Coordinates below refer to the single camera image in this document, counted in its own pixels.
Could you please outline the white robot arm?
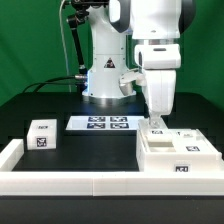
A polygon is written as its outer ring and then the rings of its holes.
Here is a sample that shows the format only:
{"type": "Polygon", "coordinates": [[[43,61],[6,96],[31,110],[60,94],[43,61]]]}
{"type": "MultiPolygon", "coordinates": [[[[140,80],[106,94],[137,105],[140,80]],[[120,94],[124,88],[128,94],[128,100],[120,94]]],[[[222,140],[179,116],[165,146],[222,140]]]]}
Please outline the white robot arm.
{"type": "Polygon", "coordinates": [[[70,0],[67,19],[77,50],[82,96],[94,103],[118,104],[142,89],[147,126],[160,128],[171,113],[178,39],[190,26],[195,0],[70,0]]]}

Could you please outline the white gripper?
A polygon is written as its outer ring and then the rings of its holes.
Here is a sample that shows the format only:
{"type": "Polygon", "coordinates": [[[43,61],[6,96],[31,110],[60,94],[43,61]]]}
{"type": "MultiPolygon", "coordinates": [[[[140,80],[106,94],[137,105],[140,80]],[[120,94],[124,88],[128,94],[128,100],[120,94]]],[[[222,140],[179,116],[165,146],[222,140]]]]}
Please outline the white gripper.
{"type": "Polygon", "coordinates": [[[143,77],[138,83],[148,106],[152,128],[161,127],[161,117],[171,113],[176,85],[176,69],[181,66],[178,44],[136,45],[136,64],[143,77]]]}

